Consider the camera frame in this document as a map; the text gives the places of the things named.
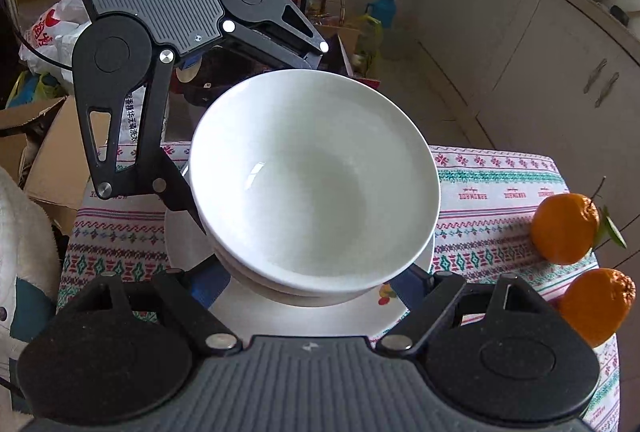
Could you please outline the white plate with stain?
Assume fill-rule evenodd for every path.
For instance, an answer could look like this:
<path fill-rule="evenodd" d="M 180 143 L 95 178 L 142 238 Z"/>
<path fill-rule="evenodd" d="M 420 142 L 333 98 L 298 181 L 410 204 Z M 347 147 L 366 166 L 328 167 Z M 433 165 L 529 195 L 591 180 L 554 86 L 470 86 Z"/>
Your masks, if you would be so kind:
<path fill-rule="evenodd" d="M 330 155 L 300 154 L 250 160 L 215 181 L 201 174 L 189 175 L 186 180 L 195 187 L 201 205 L 210 208 L 260 202 L 309 204 L 316 199 L 358 196 L 375 210 L 376 226 L 383 230 L 390 230 L 391 222 L 418 204 L 440 201 L 438 174 L 431 161 L 357 166 Z M 390 288 L 390 280 L 337 304 L 292 305 L 274 300 L 224 267 L 203 223 L 196 224 L 186 211 L 166 212 L 165 244 L 170 264 L 182 270 L 190 270 L 210 256 L 218 258 L 230 275 L 228 286 L 213 301 L 218 287 L 213 280 L 206 280 L 202 288 L 194 286 L 193 296 L 244 341 L 258 334 L 378 340 L 408 312 Z M 416 265 L 429 266 L 432 252 L 433 241 Z"/>

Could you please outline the white kitchen cabinets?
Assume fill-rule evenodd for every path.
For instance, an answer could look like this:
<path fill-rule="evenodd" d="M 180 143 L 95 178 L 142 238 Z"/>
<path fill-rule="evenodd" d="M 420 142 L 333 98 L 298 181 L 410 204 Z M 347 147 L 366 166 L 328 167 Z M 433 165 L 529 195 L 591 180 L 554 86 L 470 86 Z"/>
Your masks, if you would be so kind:
<path fill-rule="evenodd" d="M 492 146 L 551 157 L 639 249 L 639 44 L 587 0 L 418 0 L 419 42 Z"/>

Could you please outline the wicker basket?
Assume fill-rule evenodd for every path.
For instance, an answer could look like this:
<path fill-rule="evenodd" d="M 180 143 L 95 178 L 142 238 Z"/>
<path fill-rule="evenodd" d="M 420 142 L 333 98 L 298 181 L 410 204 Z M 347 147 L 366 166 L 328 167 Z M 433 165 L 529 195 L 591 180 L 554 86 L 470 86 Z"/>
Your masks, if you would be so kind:
<path fill-rule="evenodd" d="M 310 3 L 307 18 L 315 25 L 343 27 L 346 22 L 345 0 L 319 0 Z"/>

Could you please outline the red white plastic bag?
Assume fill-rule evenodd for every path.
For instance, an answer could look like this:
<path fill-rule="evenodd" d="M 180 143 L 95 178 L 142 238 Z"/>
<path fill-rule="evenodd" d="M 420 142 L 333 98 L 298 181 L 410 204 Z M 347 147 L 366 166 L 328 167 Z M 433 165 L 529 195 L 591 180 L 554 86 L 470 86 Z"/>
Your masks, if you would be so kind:
<path fill-rule="evenodd" d="M 52 74 L 67 91 L 73 88 L 70 70 L 74 46 L 91 20 L 81 0 L 61 0 L 50 6 L 23 36 L 38 52 L 35 55 L 24 44 L 20 59 L 33 74 Z"/>

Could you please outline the brown cardboard box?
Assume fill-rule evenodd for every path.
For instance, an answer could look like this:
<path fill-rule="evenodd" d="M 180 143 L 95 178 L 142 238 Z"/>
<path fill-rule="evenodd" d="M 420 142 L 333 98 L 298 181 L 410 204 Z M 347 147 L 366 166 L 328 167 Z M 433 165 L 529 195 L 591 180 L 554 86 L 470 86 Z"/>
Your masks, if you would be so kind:
<path fill-rule="evenodd" d="M 1 166 L 61 232 L 72 232 L 89 181 L 73 96 L 1 111 Z"/>

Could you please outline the blue jug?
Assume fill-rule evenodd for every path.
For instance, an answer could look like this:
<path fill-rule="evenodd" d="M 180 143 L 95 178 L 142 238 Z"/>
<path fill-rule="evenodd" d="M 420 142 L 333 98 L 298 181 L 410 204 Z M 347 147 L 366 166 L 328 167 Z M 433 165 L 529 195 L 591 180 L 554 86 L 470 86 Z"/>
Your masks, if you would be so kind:
<path fill-rule="evenodd" d="M 396 0 L 376 0 L 366 6 L 366 13 L 377 19 L 384 29 L 389 29 L 393 25 L 396 12 Z"/>

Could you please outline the orange with leaf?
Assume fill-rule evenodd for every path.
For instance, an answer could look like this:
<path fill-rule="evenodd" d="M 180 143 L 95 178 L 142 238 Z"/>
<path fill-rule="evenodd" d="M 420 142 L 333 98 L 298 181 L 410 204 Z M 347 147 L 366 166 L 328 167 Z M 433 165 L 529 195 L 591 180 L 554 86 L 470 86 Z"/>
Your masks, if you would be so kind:
<path fill-rule="evenodd" d="M 537 253 L 555 265 L 581 261 L 605 238 L 620 248 L 627 243 L 605 204 L 597 198 L 606 177 L 591 196 L 564 192 L 541 201 L 529 226 L 529 238 Z"/>

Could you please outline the bumpy orange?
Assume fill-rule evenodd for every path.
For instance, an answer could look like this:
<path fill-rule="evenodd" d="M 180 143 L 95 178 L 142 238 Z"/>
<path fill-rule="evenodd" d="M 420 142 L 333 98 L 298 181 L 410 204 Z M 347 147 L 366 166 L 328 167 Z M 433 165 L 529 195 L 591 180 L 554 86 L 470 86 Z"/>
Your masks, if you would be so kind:
<path fill-rule="evenodd" d="M 592 347 L 602 345 L 628 316 L 637 288 L 612 268 L 587 270 L 572 282 L 558 303 L 565 321 Z"/>

